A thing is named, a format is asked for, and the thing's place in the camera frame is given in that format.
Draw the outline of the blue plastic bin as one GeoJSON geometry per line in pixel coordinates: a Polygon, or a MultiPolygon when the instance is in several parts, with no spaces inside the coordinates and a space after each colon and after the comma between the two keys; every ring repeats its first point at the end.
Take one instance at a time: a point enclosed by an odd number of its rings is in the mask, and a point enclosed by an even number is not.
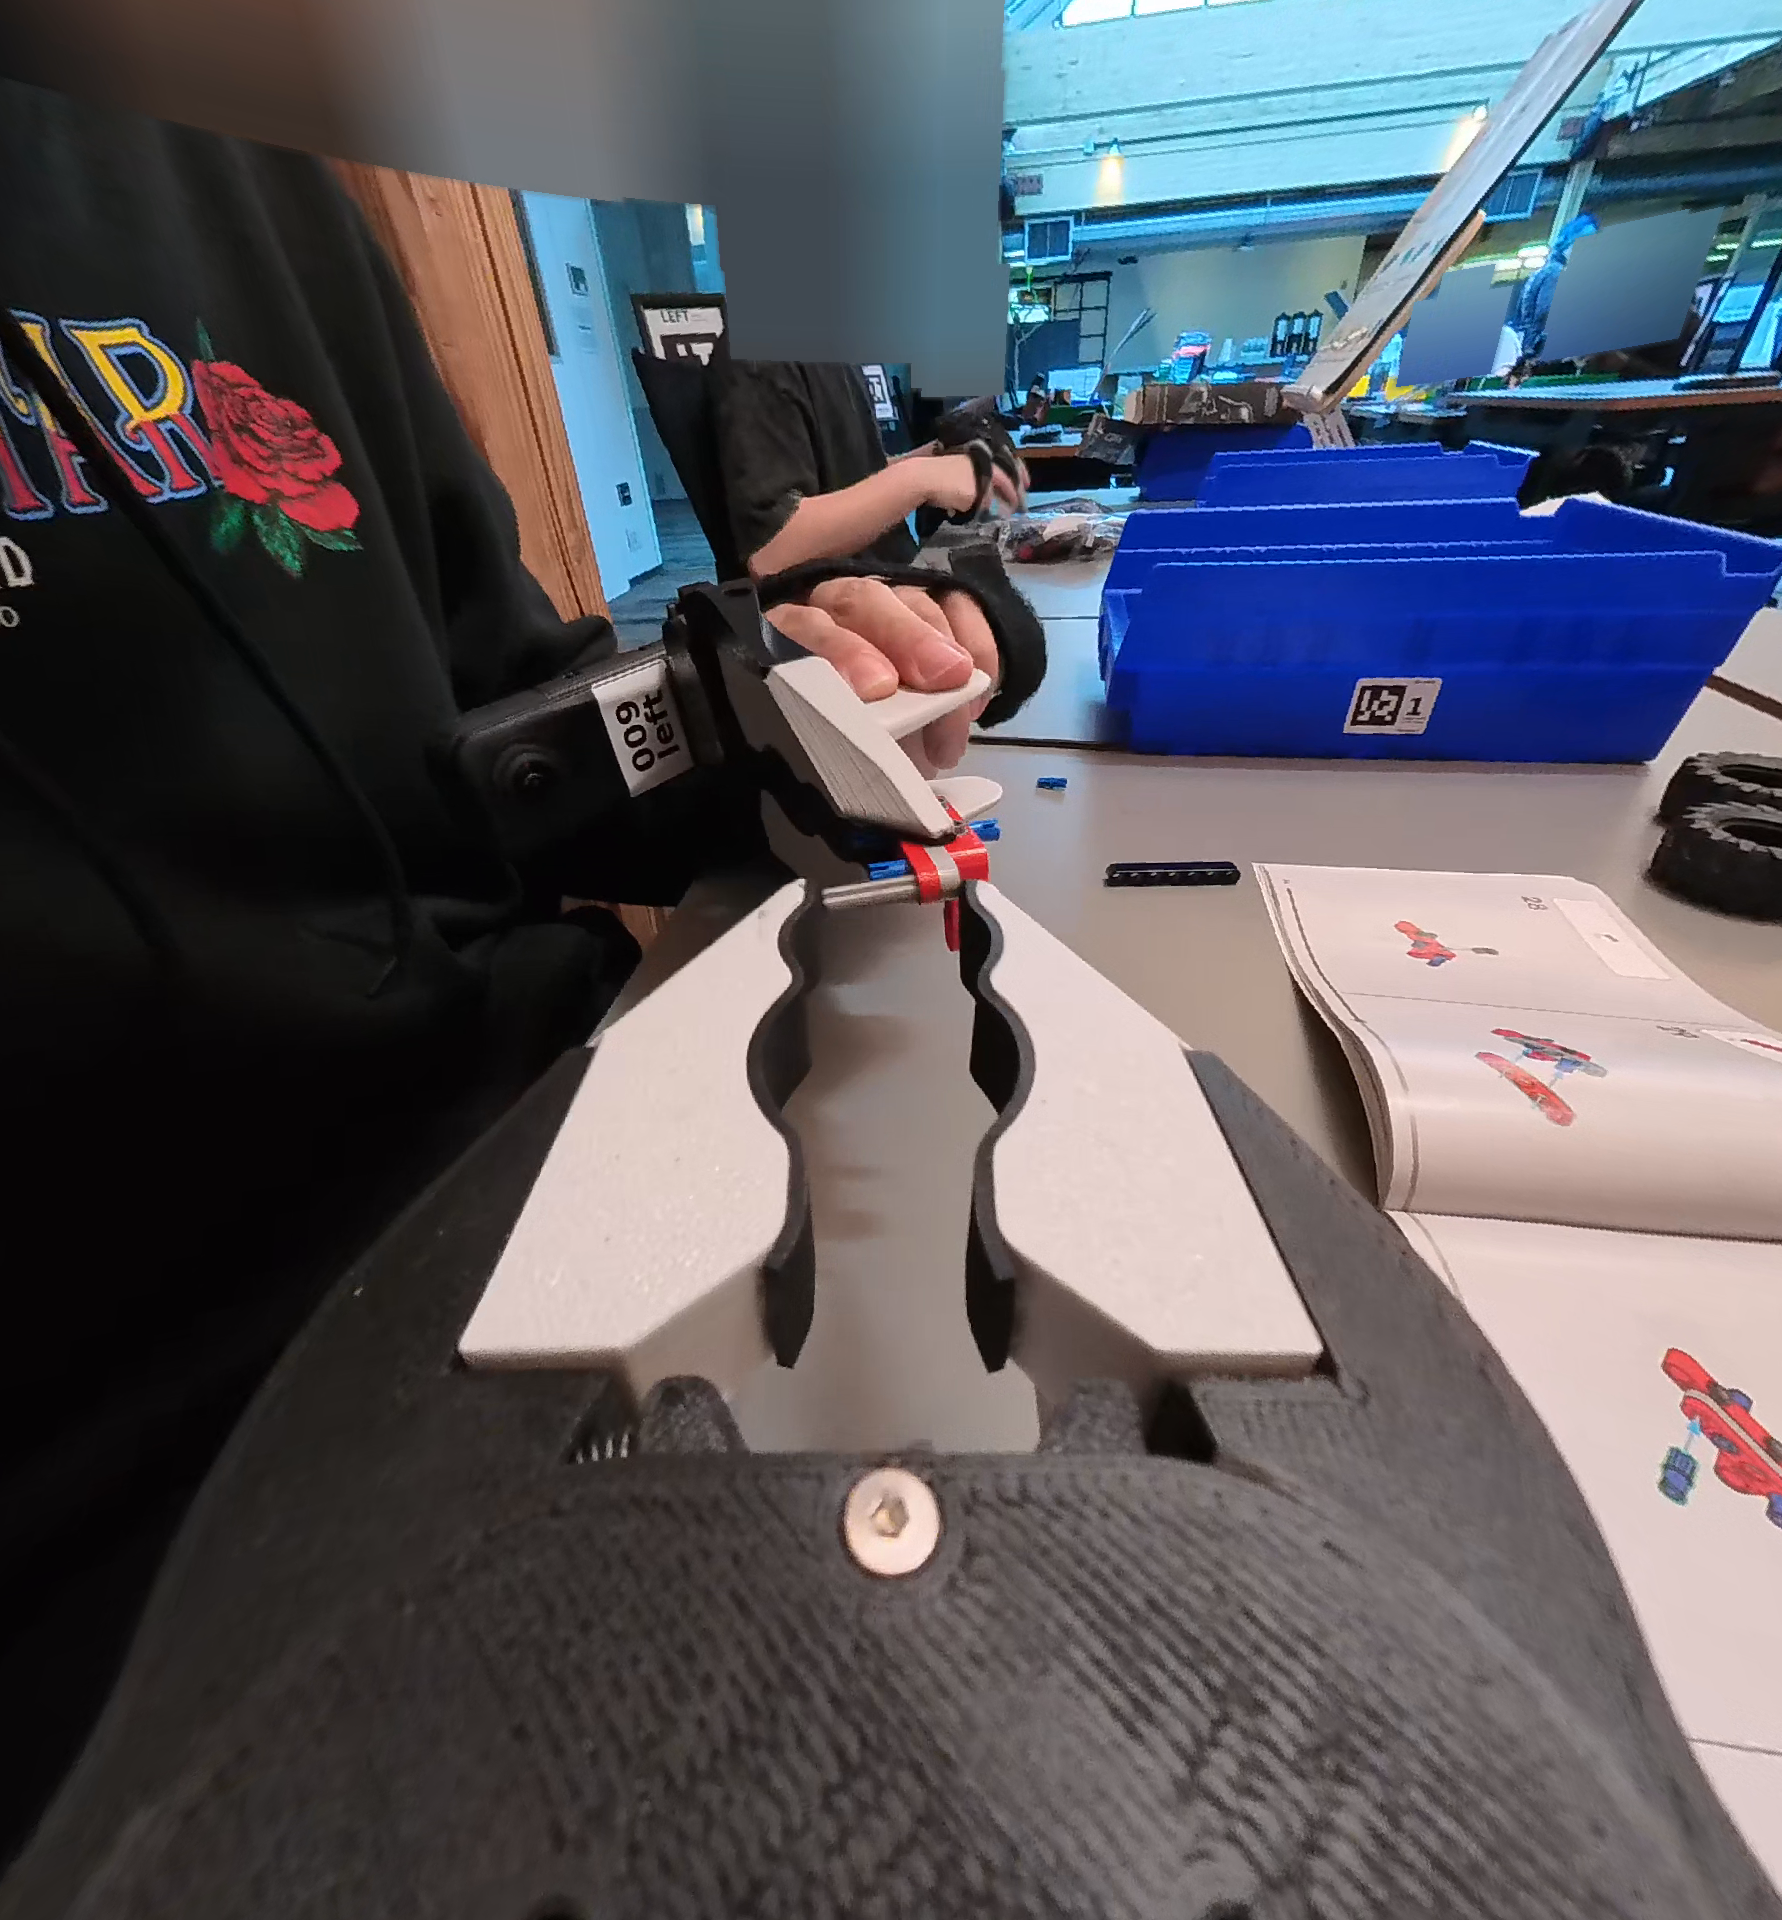
{"type": "Polygon", "coordinates": [[[1640,764],[1779,580],[1779,540],[1587,497],[1137,511],[1099,672],[1141,753],[1640,764]]]}
{"type": "Polygon", "coordinates": [[[1263,424],[1167,424],[1143,433],[1135,487],[1143,505],[1192,505],[1217,455],[1309,451],[1307,428],[1280,418],[1263,424]]]}
{"type": "Polygon", "coordinates": [[[1215,455],[1200,479],[1196,505],[1238,507],[1360,507],[1514,502],[1534,451],[1471,441],[1354,448],[1273,448],[1215,455]]]}

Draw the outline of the dark toy parts pile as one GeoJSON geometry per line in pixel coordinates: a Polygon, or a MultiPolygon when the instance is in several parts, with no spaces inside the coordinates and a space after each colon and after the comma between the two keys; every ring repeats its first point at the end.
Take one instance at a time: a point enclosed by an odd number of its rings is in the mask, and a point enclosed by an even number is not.
{"type": "Polygon", "coordinates": [[[1108,560],[1129,513],[1010,515],[1000,521],[1000,556],[1013,568],[1108,560]]]}

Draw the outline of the red toy brick assembly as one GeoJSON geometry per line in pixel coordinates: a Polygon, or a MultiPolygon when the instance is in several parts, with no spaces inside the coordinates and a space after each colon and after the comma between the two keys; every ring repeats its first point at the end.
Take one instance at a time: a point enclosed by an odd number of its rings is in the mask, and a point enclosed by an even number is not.
{"type": "Polygon", "coordinates": [[[905,884],[905,894],[942,912],[944,945],[960,951],[967,884],[991,877],[989,847],[1000,838],[1000,824],[989,816],[957,817],[957,833],[947,844],[904,844],[895,858],[868,865],[866,879],[877,886],[905,884]]]}

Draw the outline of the wooden column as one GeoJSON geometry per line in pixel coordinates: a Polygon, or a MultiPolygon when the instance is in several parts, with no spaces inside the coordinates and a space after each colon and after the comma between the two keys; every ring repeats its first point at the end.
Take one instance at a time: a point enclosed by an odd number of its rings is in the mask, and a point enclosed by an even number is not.
{"type": "Polygon", "coordinates": [[[465,431],[510,496],[524,563],[565,619],[607,614],[517,202],[392,166],[330,168],[397,266],[465,431]]]}

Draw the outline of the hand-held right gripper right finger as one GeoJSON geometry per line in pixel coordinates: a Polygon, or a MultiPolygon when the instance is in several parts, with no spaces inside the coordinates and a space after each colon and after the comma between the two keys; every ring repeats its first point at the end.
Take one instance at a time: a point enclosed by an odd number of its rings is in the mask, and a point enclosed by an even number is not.
{"type": "Polygon", "coordinates": [[[1317,1327],[1163,1020],[989,881],[967,887],[972,1155],[967,1312],[987,1373],[1028,1382],[1039,1442],[1105,1402],[1148,1442],[1192,1395],[1326,1395],[1317,1327]]]}

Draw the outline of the open instruction booklet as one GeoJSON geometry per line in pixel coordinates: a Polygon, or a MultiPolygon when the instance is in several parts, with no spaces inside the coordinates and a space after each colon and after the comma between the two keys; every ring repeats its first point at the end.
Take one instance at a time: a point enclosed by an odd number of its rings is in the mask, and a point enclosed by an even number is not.
{"type": "Polygon", "coordinates": [[[1575,877],[1257,877],[1383,1210],[1550,1430],[1782,1894],[1782,1034],[1575,877]]]}

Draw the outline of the long wooden-edged table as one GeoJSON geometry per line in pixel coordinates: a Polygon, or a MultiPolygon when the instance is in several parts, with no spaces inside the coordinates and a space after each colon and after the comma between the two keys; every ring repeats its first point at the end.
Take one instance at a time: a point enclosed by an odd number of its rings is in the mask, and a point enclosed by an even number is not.
{"type": "Polygon", "coordinates": [[[1617,505],[1782,535],[1782,377],[1561,381],[1460,396],[1469,440],[1532,453],[1525,507],[1617,505]]]}

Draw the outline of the black toy tire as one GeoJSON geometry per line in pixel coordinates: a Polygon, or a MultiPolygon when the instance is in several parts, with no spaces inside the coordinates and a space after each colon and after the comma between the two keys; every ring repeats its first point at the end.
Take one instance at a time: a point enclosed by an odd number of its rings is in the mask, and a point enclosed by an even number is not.
{"type": "Polygon", "coordinates": [[[1646,877],[1675,900],[1782,924],[1782,809],[1691,807],[1664,825],[1646,877]]]}
{"type": "Polygon", "coordinates": [[[1688,757],[1670,773],[1655,817],[1668,824],[1706,805],[1782,812],[1782,759],[1735,751],[1688,757]]]}

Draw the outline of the grey printed cardboard box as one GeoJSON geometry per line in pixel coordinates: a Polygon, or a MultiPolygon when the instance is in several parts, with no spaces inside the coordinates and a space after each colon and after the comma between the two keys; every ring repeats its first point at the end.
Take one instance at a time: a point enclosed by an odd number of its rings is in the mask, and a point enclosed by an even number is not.
{"type": "Polygon", "coordinates": [[[1250,428],[1296,424],[1277,381],[1145,383],[1121,396],[1121,419],[1135,426],[1250,428]]]}

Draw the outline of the person's left hand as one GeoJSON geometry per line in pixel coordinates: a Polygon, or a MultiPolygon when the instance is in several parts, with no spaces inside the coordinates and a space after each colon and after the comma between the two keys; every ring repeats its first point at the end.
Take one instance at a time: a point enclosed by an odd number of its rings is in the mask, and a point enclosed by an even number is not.
{"type": "Polygon", "coordinates": [[[900,689],[950,693],[978,670],[995,693],[1001,682],[997,636],[964,591],[891,585],[880,580],[831,580],[797,604],[768,613],[793,644],[829,659],[863,701],[900,689]]]}

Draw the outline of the person in black hoodie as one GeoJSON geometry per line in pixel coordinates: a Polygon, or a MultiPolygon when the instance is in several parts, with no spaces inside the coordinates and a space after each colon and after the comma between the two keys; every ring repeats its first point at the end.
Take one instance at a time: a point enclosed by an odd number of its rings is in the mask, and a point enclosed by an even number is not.
{"type": "Polygon", "coordinates": [[[639,957],[431,776],[532,596],[326,163],[0,79],[0,1881],[326,1288],[639,957]]]}

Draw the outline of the grey desk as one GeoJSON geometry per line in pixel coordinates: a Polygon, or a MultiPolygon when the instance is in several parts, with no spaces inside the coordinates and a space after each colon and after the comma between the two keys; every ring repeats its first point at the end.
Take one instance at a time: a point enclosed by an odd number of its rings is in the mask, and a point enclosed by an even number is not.
{"type": "MultiPolygon", "coordinates": [[[[1227,1060],[1350,1186],[1373,1146],[1338,1045],[1297,997],[1252,877],[1108,889],[1114,861],[1227,858],[1580,877],[1686,974],[1782,1032],[1782,924],[1646,884],[1656,795],[1702,751],[1782,759],[1782,720],[1700,693],[1646,767],[1229,760],[981,741],[1003,787],[993,877],[1087,966],[1227,1060]],[[1067,776],[1063,794],[1035,788],[1067,776]]],[[[1033,1390],[983,1370],[967,1324],[971,1165],[991,1109],[968,1074],[971,1001],[939,916],[842,915],[808,994],[810,1069],[786,1105],[813,1197],[813,1328],[798,1363],[734,1397],[764,1452],[1022,1452],[1033,1390]]]]}

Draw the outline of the wooden display board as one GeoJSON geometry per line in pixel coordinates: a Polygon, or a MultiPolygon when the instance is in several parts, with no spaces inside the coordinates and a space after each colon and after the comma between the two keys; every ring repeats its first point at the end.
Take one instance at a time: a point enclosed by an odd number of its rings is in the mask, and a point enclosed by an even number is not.
{"type": "Polygon", "coordinates": [[[1282,385],[1280,402],[1286,410],[1316,424],[1342,404],[1410,311],[1462,259],[1482,231],[1486,204],[1502,177],[1639,9],[1639,2],[1588,5],[1535,47],[1471,143],[1407,222],[1332,337],[1312,353],[1297,378],[1282,385]]]}

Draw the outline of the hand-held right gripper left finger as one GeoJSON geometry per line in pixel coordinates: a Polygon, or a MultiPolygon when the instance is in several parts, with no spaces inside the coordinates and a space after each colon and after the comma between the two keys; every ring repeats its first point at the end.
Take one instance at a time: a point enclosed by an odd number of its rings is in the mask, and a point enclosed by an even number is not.
{"type": "Polygon", "coordinates": [[[642,1400],[798,1361],[813,1201],[784,1109],[810,1069],[815,933],[815,889],[790,879],[592,1044],[463,1327],[468,1370],[601,1377],[642,1400]]]}

